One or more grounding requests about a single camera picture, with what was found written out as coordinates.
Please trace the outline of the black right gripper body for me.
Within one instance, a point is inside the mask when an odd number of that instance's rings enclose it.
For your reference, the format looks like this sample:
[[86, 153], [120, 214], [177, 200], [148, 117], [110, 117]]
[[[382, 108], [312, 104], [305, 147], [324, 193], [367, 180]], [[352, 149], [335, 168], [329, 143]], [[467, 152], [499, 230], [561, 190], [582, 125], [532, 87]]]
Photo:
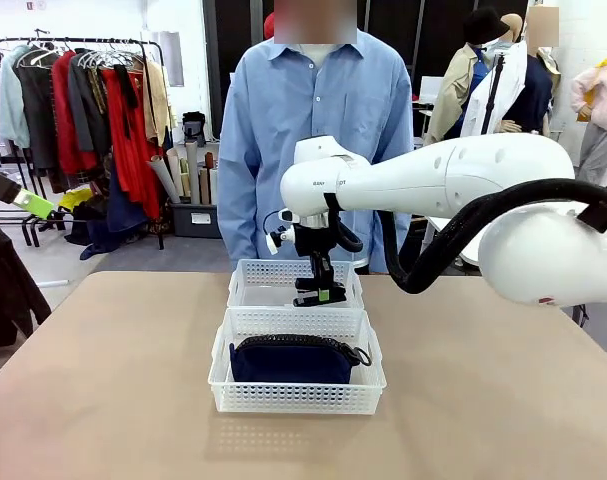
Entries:
[[314, 252], [328, 254], [337, 246], [330, 228], [310, 228], [294, 224], [294, 248], [299, 256], [311, 256]]

